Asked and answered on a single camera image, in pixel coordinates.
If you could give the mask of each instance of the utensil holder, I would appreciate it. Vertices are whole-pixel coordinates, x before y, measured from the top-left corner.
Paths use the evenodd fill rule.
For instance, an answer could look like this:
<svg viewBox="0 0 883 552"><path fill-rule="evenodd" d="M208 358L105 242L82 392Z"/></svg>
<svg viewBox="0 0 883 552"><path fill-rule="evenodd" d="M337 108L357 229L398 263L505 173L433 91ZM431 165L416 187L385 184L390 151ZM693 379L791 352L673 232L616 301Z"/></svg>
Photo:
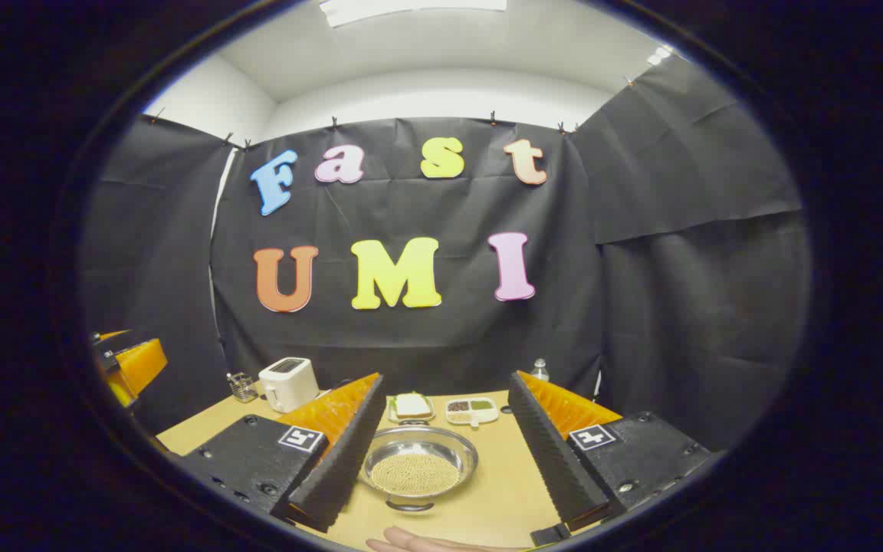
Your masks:
<svg viewBox="0 0 883 552"><path fill-rule="evenodd" d="M242 403L249 403L253 399L257 399L257 390L254 388L254 381L245 373L232 374L227 379L231 385L231 393Z"/></svg>

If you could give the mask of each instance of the beans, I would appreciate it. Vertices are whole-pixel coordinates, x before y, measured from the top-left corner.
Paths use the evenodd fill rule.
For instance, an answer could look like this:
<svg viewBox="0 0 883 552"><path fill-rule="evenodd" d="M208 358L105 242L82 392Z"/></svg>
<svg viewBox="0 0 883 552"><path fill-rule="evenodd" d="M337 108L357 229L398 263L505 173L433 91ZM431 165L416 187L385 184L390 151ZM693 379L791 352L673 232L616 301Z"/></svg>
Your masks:
<svg viewBox="0 0 883 552"><path fill-rule="evenodd" d="M437 455L392 455L374 465L370 479L384 492L421 496L451 489L458 482L458 469Z"/></svg>

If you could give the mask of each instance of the orange soft pad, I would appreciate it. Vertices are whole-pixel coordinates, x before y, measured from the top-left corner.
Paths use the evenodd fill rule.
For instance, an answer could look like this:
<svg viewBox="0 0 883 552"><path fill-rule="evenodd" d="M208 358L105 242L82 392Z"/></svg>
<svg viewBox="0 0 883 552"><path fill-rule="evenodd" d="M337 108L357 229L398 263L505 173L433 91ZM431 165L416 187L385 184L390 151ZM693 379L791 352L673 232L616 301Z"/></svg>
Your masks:
<svg viewBox="0 0 883 552"><path fill-rule="evenodd" d="M118 364L122 367L125 383L136 397L169 363L158 339L122 350L115 354L115 359L118 359Z"/></svg>
<svg viewBox="0 0 883 552"><path fill-rule="evenodd" d="M363 403L370 388L377 381L378 373L372 373L357 381L347 383L339 389L333 389L312 402L298 406L297 409L277 419L278 422L287 423L289 426L304 427L314 431L322 431L329 439L329 445L323 452L325 457L333 445L346 431L346 427L353 421L353 416Z"/></svg>
<svg viewBox="0 0 883 552"><path fill-rule="evenodd" d="M622 416L610 411L610 409L596 405L563 387L537 379L528 373L521 371L517 371L517 373L527 384L527 389L530 389L543 411L547 413L547 417L550 417L550 422L554 424L554 428L561 434L562 439L567 439L568 433L575 429L622 419Z"/></svg>

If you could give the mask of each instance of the white toaster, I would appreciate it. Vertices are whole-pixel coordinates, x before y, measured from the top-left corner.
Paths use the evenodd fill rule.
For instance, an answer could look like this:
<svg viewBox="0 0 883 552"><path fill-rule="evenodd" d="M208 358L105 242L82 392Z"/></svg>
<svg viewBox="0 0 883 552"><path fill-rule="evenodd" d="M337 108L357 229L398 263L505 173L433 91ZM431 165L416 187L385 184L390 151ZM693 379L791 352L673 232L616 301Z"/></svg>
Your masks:
<svg viewBox="0 0 883 552"><path fill-rule="evenodd" d="M268 404L277 412L291 412L316 398L319 385L312 361L289 356L258 374Z"/></svg>

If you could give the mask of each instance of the orange letter u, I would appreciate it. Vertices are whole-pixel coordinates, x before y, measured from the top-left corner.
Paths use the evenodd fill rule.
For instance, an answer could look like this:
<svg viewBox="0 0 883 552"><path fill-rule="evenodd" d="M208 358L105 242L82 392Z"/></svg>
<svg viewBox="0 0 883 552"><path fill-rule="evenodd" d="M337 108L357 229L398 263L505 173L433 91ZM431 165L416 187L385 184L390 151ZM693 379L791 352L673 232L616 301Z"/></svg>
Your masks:
<svg viewBox="0 0 883 552"><path fill-rule="evenodd" d="M277 290L277 263L284 257L281 249L259 249L254 254L257 263L258 300L274 312L295 312L312 298L312 259L319 254L312 245L291 249L295 259L295 292L290 296Z"/></svg>

